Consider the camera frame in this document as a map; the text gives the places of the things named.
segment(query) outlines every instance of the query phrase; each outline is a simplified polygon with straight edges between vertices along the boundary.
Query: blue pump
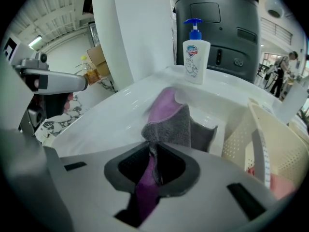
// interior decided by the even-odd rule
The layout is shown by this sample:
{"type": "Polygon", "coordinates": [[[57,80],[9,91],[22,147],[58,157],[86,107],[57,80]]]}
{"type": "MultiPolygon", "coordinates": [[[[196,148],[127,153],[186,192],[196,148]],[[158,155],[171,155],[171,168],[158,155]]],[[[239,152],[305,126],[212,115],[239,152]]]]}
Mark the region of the blue pump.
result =
{"type": "Polygon", "coordinates": [[[184,22],[184,24],[192,23],[193,29],[190,32],[190,40],[201,40],[202,33],[197,29],[197,24],[203,22],[201,19],[192,18],[184,22]]]}

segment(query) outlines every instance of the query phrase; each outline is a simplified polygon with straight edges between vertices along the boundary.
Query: soap dispenser bottle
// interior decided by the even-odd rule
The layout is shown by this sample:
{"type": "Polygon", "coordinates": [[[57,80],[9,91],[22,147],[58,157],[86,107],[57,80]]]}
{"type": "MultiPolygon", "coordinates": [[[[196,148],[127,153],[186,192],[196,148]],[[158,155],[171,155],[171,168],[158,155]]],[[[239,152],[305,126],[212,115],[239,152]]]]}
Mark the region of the soap dispenser bottle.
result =
{"type": "Polygon", "coordinates": [[[188,19],[184,23],[192,23],[190,40],[183,42],[183,62],[185,79],[196,84],[203,84],[206,77],[206,68],[211,44],[202,40],[202,34],[197,29],[201,19],[188,19]]]}

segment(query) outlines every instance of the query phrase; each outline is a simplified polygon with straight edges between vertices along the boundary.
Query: cardboard box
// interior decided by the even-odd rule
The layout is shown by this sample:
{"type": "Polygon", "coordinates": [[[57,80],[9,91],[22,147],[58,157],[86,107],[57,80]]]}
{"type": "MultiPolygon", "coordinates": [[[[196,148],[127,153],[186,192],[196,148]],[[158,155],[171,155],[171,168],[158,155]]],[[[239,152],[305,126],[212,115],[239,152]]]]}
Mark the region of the cardboard box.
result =
{"type": "Polygon", "coordinates": [[[90,57],[91,62],[93,62],[93,64],[96,66],[101,76],[107,76],[110,74],[110,70],[108,69],[101,45],[89,49],[87,54],[90,57]]]}

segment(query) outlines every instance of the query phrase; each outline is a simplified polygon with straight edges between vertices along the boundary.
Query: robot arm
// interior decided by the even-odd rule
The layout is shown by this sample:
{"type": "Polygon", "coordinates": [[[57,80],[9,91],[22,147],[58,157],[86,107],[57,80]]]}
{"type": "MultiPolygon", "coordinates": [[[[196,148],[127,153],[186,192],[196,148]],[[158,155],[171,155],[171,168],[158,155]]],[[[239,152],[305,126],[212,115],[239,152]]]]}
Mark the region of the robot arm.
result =
{"type": "Polygon", "coordinates": [[[88,86],[83,76],[48,70],[47,55],[36,52],[14,36],[6,42],[4,54],[34,94],[20,122],[27,134],[33,135],[46,118],[61,115],[68,95],[88,86]],[[34,85],[35,80],[39,80],[38,86],[34,85]]]}

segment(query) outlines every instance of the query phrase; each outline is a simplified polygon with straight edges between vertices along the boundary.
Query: ceiling light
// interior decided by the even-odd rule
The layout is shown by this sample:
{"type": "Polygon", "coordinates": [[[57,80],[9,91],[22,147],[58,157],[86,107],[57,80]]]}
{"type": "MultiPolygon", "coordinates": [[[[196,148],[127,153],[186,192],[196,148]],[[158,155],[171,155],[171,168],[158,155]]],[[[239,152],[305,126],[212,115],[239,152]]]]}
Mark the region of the ceiling light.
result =
{"type": "Polygon", "coordinates": [[[28,46],[32,47],[35,43],[39,42],[42,39],[41,36],[36,37],[28,46]]]}

